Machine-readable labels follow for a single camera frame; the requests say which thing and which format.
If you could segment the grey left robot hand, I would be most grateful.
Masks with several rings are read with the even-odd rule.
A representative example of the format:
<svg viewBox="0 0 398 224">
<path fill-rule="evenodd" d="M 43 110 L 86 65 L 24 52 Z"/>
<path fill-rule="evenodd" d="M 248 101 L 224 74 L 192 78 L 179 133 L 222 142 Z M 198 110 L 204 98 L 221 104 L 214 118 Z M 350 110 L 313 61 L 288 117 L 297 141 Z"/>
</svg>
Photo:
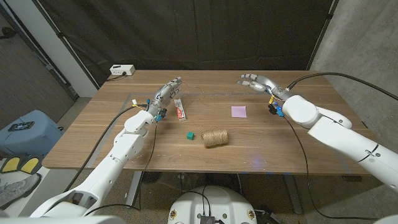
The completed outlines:
<svg viewBox="0 0 398 224">
<path fill-rule="evenodd" d="M 171 100 L 180 91 L 179 86 L 182 84 L 180 77 L 174 78 L 166 85 L 160 87 L 155 93 L 154 99 L 149 103 L 147 112 L 151 115 L 157 115 L 162 109 L 166 109 Z"/>
</svg>

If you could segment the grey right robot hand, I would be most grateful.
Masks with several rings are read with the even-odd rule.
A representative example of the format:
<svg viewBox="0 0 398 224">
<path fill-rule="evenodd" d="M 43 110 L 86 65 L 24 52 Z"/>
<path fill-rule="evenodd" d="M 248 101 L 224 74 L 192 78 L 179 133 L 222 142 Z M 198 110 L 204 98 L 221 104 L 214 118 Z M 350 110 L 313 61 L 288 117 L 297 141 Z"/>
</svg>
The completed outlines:
<svg viewBox="0 0 398 224">
<path fill-rule="evenodd" d="M 289 90 L 283 89 L 280 85 L 276 84 L 276 82 L 262 75 L 245 73 L 241 75 L 241 78 L 242 80 L 237 81 L 238 85 L 248 86 L 255 91 L 274 95 L 282 101 L 286 101 L 294 95 Z"/>
</svg>

